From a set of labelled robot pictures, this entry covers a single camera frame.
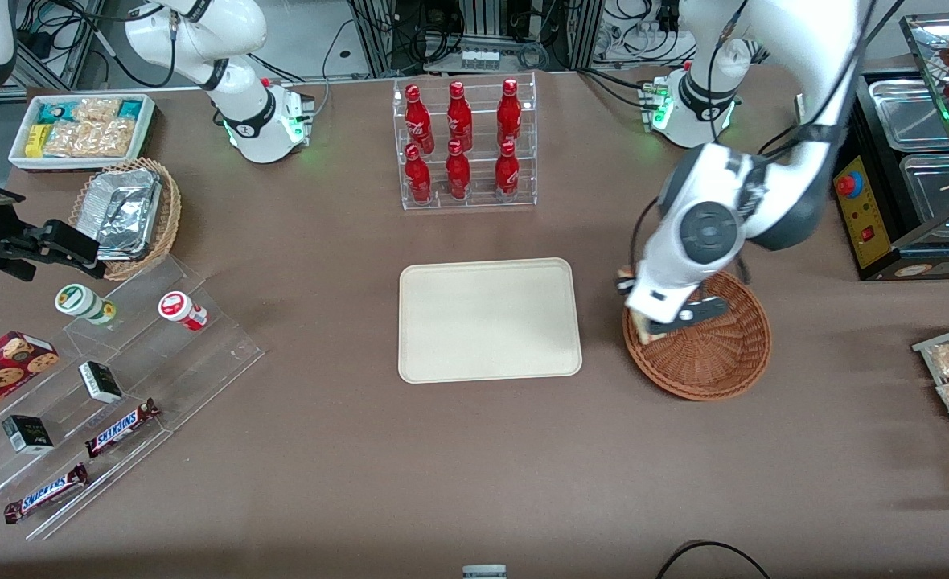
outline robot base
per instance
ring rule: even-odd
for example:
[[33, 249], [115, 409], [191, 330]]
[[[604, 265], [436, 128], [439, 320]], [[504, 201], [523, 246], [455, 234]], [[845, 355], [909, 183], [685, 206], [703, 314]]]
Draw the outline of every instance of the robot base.
[[259, 135], [248, 139], [236, 138], [227, 122], [224, 124], [232, 146], [253, 162], [275, 162], [297, 147], [310, 145], [310, 130], [314, 124], [313, 100], [305, 102], [298, 92], [287, 91], [276, 85], [269, 87], [268, 91], [275, 97], [276, 113]]
[[[684, 74], [685, 70], [675, 70], [669, 76], [654, 78], [652, 84], [644, 84], [639, 90], [639, 103], [655, 107], [655, 110], [643, 110], [643, 127], [647, 132], [658, 132], [677, 146], [692, 148], [712, 142], [714, 136], [710, 122], [698, 120], [696, 113], [678, 96], [678, 82]], [[725, 112], [714, 118], [718, 134], [732, 121], [732, 109], [735, 102], [729, 103]]]

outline clear acrylic rack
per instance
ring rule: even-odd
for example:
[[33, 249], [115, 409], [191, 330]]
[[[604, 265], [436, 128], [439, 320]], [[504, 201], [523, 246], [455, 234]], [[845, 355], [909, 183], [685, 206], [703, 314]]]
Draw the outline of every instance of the clear acrylic rack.
[[[521, 137], [515, 143], [515, 156], [521, 170], [518, 173], [518, 194], [514, 201], [503, 203], [496, 198], [496, 160], [499, 158], [499, 143], [496, 141], [496, 109], [503, 95], [503, 81], [514, 78], [518, 81], [518, 100], [521, 101]], [[404, 209], [465, 209], [475, 207], [507, 207], [536, 205], [538, 190], [536, 180], [537, 124], [536, 124], [536, 77], [533, 74], [488, 74], [488, 76], [464, 76], [464, 93], [471, 106], [474, 121], [474, 147], [467, 151], [471, 167], [471, 191], [467, 200], [457, 201], [448, 191], [446, 181], [446, 143], [450, 141], [450, 130], [446, 122], [446, 110], [450, 107], [450, 82], [455, 78], [412, 78], [397, 80], [393, 84], [392, 121], [395, 128], [396, 164], [400, 166], [400, 191]], [[421, 100], [431, 115], [431, 134], [435, 139], [435, 150], [424, 155], [424, 162], [431, 172], [431, 203], [418, 205], [413, 202], [407, 188], [404, 165], [404, 147], [409, 143], [407, 133], [407, 99], [402, 96], [408, 84], [421, 89]]]
[[[202, 330], [191, 332], [159, 317], [156, 304], [170, 290], [189, 294], [207, 309]], [[116, 318], [104, 326], [71, 322], [51, 339], [60, 362], [38, 382], [0, 402], [0, 527], [8, 503], [63, 476], [78, 462], [84, 462], [91, 481], [16, 524], [14, 532], [29, 541], [59, 530], [264, 355], [207, 294], [203, 280], [173, 257], [122, 283], [107, 299], [117, 305]], [[89, 398], [78, 373], [86, 360], [110, 366], [124, 392], [121, 402]], [[85, 441], [150, 398], [162, 414], [89, 459]], [[40, 417], [55, 447], [38, 457], [16, 454], [1, 426], [11, 414]]]

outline wicker basket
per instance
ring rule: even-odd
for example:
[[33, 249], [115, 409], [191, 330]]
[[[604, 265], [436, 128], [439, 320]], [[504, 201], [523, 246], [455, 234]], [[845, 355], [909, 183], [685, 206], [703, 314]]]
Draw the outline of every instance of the wicker basket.
[[654, 384], [689, 400], [724, 400], [753, 386], [768, 367], [771, 326], [764, 309], [738, 279], [725, 272], [706, 282], [707, 293], [724, 298], [729, 312], [642, 344], [625, 309], [625, 344]]
[[[170, 178], [170, 173], [163, 168], [163, 165], [152, 161], [151, 158], [136, 158], [135, 161], [122, 162], [119, 165], [107, 167], [104, 171], [112, 173], [133, 169], [150, 169], [162, 177], [161, 205], [159, 205], [156, 212], [154, 234], [150, 239], [150, 253], [147, 253], [146, 257], [139, 261], [106, 261], [105, 277], [111, 281], [124, 281], [145, 268], [151, 261], [165, 256], [170, 251], [170, 247], [174, 245], [174, 238], [178, 234], [178, 219], [181, 217], [181, 194], [178, 191], [178, 184]], [[71, 226], [77, 223], [78, 215], [81, 213], [81, 204], [84, 202], [85, 193], [88, 191], [90, 183], [92, 183], [91, 179], [81, 188], [81, 194], [74, 202], [71, 216], [67, 218], [67, 223]]]

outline brown table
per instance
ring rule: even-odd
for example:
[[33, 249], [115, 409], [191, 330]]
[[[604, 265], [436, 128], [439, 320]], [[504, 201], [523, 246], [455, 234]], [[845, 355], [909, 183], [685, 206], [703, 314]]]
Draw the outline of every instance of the brown table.
[[[744, 150], [791, 120], [790, 77], [758, 68], [725, 136]], [[746, 250], [774, 333], [760, 384], [673, 398], [629, 360], [611, 278], [683, 151], [581, 77], [538, 82], [540, 205], [453, 216], [400, 208], [390, 82], [335, 85], [313, 145], [271, 166], [228, 146], [202, 92], [156, 92], [152, 155], [184, 197], [174, 253], [269, 354], [53, 538], [26, 543], [0, 513], [0, 577], [458, 577], [500, 561], [515, 579], [639, 578], [690, 539], [774, 576], [949, 576], [949, 422], [908, 348], [949, 330], [949, 282], [857, 282], [830, 203], [806, 243]], [[84, 179], [15, 170], [10, 187], [43, 220]], [[573, 267], [581, 371], [405, 384], [400, 272], [520, 257]], [[56, 333], [49, 302], [70, 281], [84, 276], [0, 275], [0, 334]], [[696, 551], [669, 577], [749, 572]]]

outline red bottle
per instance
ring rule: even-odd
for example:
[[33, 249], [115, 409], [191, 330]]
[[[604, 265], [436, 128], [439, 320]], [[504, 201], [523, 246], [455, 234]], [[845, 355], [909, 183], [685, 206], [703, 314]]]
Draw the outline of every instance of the red bottle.
[[450, 142], [450, 157], [446, 159], [446, 176], [450, 180], [450, 195], [457, 201], [467, 199], [471, 185], [471, 165], [464, 157], [464, 147], [459, 139]]
[[499, 152], [496, 160], [496, 198], [510, 203], [518, 195], [518, 171], [521, 167], [514, 157], [514, 142], [503, 142]]
[[475, 128], [471, 124], [471, 105], [464, 98], [464, 83], [450, 82], [450, 108], [446, 110], [450, 122], [450, 138], [460, 141], [464, 150], [471, 150], [475, 143]]
[[518, 142], [521, 136], [521, 102], [518, 101], [518, 81], [503, 81], [503, 99], [496, 110], [496, 140], [501, 146], [510, 139]]
[[404, 93], [407, 95], [407, 132], [411, 142], [421, 147], [421, 153], [431, 154], [435, 150], [435, 139], [431, 136], [428, 107], [421, 102], [421, 90], [416, 84], [408, 84]]
[[407, 154], [404, 173], [407, 175], [407, 188], [411, 191], [413, 202], [427, 205], [431, 203], [431, 174], [428, 173], [428, 166], [424, 164], [416, 144], [407, 143], [404, 153]]

